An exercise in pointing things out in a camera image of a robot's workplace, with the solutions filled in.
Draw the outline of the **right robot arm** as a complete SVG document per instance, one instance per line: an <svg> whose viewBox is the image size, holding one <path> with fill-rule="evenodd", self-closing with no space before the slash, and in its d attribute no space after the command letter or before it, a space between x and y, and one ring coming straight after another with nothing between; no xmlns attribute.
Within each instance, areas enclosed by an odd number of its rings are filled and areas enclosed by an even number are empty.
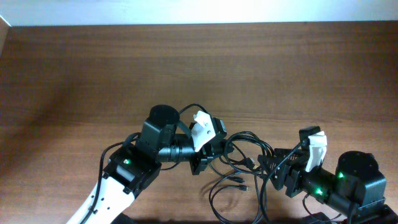
<svg viewBox="0 0 398 224"><path fill-rule="evenodd" d="M308 149L291 153L275 149L274 155L257 157L270 174L276 190L286 188L293 198L301 192L346 216L345 223L397 223L397 214L385 204L386 178L371 153L348 151L337 163L335 173L321 165L306 171L310 162Z"/></svg>

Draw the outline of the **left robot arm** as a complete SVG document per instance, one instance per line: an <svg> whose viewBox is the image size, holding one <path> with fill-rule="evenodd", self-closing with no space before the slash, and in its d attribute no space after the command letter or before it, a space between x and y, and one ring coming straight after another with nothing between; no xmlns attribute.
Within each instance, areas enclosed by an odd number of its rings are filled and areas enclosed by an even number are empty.
<svg viewBox="0 0 398 224"><path fill-rule="evenodd" d="M186 126L169 105L150 110L141 132L114 144L108 163L99 165L98 181L69 223L112 223L158 177L165 162L188 162L193 175L233 151L222 120L198 111Z"/></svg>

